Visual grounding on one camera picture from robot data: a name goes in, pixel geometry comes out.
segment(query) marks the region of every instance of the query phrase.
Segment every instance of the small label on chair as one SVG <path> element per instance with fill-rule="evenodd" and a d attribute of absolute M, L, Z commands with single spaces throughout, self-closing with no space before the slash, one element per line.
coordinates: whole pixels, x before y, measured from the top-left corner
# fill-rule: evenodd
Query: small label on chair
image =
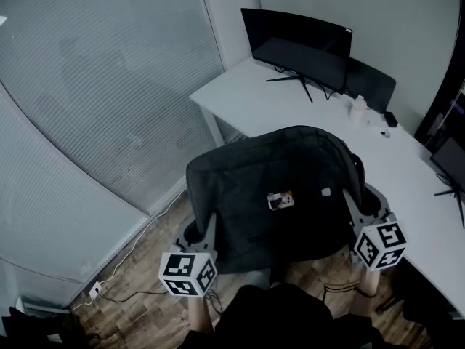
<path fill-rule="evenodd" d="M 269 193 L 268 194 L 268 208 L 272 211 L 287 208 L 294 205 L 294 197 L 292 191 L 285 191 L 284 193 Z"/>

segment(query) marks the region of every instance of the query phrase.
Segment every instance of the desk leg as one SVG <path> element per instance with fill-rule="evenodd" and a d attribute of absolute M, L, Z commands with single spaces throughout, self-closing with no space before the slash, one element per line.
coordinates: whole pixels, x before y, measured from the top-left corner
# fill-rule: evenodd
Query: desk leg
<path fill-rule="evenodd" d="M 201 108 L 203 117 L 205 118 L 206 125 L 210 129 L 210 133 L 213 136 L 213 139 L 215 143 L 217 144 L 217 147 L 223 146 L 225 144 L 225 141 L 223 140 L 223 137 L 221 136 L 221 132 L 219 131 L 217 121 L 215 120 L 214 115 L 208 111 L 206 108 L 199 106 Z"/>

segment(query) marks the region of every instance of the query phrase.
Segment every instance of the person's arm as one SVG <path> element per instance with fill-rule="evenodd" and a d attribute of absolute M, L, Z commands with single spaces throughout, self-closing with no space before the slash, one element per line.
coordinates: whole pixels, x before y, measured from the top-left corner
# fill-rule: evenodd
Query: person's arm
<path fill-rule="evenodd" d="M 209 308 L 205 298 L 188 297 L 190 329 L 204 334 L 213 334 Z"/>
<path fill-rule="evenodd" d="M 378 283 L 379 271 L 369 271 L 365 269 L 360 284 L 358 285 L 358 289 L 361 293 L 359 291 L 355 292 L 354 301 L 349 309 L 350 314 L 371 317 Z"/>

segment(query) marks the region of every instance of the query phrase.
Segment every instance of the person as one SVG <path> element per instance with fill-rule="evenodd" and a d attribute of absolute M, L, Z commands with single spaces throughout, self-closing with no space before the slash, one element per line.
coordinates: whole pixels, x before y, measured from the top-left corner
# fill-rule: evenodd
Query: person
<path fill-rule="evenodd" d="M 242 286 L 213 328 L 206 300 L 188 297 L 190 348 L 405 348 L 385 343 L 371 325 L 379 271 L 363 271 L 349 314 L 333 319 L 316 297 L 293 284 Z"/>

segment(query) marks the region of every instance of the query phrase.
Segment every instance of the wall outlet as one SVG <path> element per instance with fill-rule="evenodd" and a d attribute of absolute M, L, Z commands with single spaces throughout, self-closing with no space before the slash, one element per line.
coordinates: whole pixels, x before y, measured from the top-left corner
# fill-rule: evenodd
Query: wall outlet
<path fill-rule="evenodd" d="M 100 282 L 95 282 L 94 286 L 89 291 L 89 296 L 94 301 L 98 300 L 99 297 L 100 297 L 99 294 L 97 293 L 96 289 L 98 289 L 99 293 L 102 293 L 102 284 Z"/>

